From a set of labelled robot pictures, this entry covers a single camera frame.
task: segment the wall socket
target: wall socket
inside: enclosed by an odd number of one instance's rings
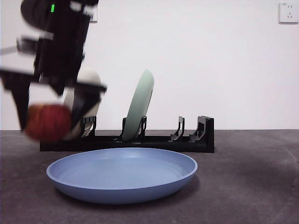
[[[298,23],[299,3],[281,2],[279,4],[279,23]]]

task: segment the plate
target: plate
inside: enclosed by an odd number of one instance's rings
[[[146,115],[151,94],[154,88],[154,77],[149,70],[145,70],[133,95],[131,105],[126,117],[126,124],[123,129],[122,140],[130,141],[137,137],[140,121]]]
[[[129,204],[155,200],[182,189],[197,163],[154,148],[111,148],[67,156],[47,175],[64,194],[92,203]]]

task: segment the apple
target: apple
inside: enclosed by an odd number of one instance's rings
[[[61,140],[71,130],[71,111],[64,105],[36,104],[28,107],[25,134],[41,142]]]

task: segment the concrete floor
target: concrete floor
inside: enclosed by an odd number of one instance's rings
[[[75,152],[39,152],[18,131],[1,132],[3,224],[299,224],[299,130],[215,131],[214,154],[191,182],[156,201],[98,205],[65,196],[46,168]]]

